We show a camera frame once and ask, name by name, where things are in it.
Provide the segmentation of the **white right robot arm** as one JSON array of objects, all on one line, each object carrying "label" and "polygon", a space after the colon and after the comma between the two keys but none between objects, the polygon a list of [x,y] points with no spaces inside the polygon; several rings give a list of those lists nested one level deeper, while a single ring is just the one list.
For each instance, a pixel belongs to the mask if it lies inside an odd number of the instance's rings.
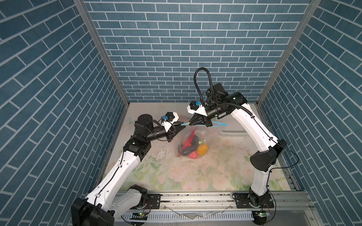
[{"label": "white right robot arm", "polygon": [[257,147],[257,151],[250,157],[254,176],[249,195],[264,197],[268,192],[269,173],[286,148],[285,140],[279,140],[263,125],[241,93],[228,94],[218,91],[215,97],[209,96],[207,100],[205,104],[200,100],[192,101],[187,106],[188,113],[193,115],[189,125],[212,127],[212,119],[228,115],[236,119]]}]

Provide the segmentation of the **long black food piece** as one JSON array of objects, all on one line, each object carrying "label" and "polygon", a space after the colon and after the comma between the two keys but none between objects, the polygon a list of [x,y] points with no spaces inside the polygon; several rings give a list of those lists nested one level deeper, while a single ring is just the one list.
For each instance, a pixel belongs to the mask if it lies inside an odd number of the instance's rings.
[{"label": "long black food piece", "polygon": [[199,146],[199,137],[197,135],[195,135],[194,138],[192,139],[190,145],[187,146],[186,148],[184,148],[183,150],[181,150],[180,153],[182,156],[188,156],[193,151],[196,151],[198,146]]}]

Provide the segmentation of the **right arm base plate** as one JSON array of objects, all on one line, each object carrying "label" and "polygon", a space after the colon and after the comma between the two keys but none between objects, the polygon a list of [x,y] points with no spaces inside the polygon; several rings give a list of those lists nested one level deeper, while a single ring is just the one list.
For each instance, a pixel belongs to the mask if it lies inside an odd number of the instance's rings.
[{"label": "right arm base plate", "polygon": [[275,207],[275,201],[269,192],[262,196],[252,193],[232,193],[232,199],[235,201],[238,209]]}]

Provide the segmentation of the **red chili pepper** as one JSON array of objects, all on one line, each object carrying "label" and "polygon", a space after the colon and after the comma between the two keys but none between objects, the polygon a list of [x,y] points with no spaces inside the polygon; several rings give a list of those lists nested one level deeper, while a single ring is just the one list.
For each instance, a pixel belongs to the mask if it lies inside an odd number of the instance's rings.
[{"label": "red chili pepper", "polygon": [[196,129],[194,129],[194,130],[186,137],[186,140],[185,140],[185,141],[183,141],[182,143],[180,143],[180,144],[178,145],[178,153],[177,153],[177,156],[178,156],[178,157],[181,157],[181,156],[182,156],[181,153],[180,153],[180,151],[190,145],[192,139],[193,139],[194,136],[195,136],[195,132],[196,132]]}]

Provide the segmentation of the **clear zip top bag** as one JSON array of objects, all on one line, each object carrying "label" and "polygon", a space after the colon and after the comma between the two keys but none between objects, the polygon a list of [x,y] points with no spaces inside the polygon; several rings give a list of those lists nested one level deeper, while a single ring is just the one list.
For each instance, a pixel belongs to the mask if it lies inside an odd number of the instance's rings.
[{"label": "clear zip top bag", "polygon": [[189,159],[203,158],[227,126],[228,124],[215,121],[212,127],[187,125],[178,138],[176,156]]}]

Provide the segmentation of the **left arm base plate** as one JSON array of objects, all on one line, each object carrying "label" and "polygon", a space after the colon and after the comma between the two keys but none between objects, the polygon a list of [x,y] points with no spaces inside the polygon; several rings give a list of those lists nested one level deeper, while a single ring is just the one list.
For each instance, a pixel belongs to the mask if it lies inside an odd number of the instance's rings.
[{"label": "left arm base plate", "polygon": [[161,194],[147,194],[147,198],[141,198],[138,205],[131,208],[131,210],[153,210],[159,209],[161,203]]}]

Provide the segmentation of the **yellow food ball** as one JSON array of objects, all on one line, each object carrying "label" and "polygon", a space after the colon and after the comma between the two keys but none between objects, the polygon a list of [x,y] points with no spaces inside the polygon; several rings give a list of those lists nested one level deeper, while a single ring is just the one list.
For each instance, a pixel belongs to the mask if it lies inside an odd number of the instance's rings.
[{"label": "yellow food ball", "polygon": [[199,156],[204,156],[209,151],[209,146],[207,144],[201,144],[198,146],[196,152]]}]

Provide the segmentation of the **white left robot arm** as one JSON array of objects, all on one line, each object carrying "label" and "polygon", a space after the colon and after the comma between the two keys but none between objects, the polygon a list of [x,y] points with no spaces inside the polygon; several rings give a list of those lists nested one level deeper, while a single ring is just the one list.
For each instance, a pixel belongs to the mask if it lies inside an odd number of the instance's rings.
[{"label": "white left robot arm", "polygon": [[176,112],[168,112],[160,121],[143,114],[135,121],[135,130],[123,146],[116,164],[103,180],[84,198],[76,198],[71,206],[74,226],[112,226],[115,220],[132,208],[144,208],[147,189],[131,186],[120,198],[116,195],[130,173],[141,163],[154,140],[171,142],[185,125]]}]

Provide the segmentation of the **pink round food ball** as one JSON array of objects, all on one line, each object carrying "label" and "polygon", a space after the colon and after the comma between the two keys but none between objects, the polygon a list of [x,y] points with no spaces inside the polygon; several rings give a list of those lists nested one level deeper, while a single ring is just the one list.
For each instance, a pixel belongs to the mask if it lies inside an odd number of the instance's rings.
[{"label": "pink round food ball", "polygon": [[199,155],[198,155],[197,151],[193,151],[192,153],[190,153],[188,155],[188,157],[191,159],[197,159],[199,157]]}]

